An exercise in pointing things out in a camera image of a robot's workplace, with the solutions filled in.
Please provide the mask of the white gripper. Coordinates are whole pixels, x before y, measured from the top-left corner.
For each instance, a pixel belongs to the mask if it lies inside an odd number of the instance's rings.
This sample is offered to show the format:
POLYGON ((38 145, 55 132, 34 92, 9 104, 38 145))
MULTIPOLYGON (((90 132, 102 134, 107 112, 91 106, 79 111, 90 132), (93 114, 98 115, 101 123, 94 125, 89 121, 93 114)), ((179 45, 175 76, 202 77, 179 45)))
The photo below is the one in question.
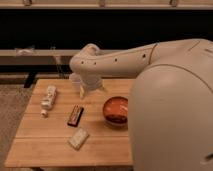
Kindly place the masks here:
MULTIPOLYGON (((102 86, 102 79, 99 76, 84 76, 82 78, 82 85, 86 90, 93 91, 100 89, 101 91, 106 91, 106 88, 102 86)), ((84 88, 80 87, 80 98, 84 98, 85 91, 84 88)))

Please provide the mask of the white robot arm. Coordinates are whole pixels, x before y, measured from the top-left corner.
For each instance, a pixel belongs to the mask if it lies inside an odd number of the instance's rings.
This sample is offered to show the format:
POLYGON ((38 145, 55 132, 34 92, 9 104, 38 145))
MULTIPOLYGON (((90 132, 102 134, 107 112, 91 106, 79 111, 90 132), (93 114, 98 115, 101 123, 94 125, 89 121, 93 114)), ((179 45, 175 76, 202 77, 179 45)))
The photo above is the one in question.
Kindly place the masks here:
POLYGON ((72 57, 85 89, 133 77, 128 132, 134 171, 213 171, 213 41, 185 39, 72 57))

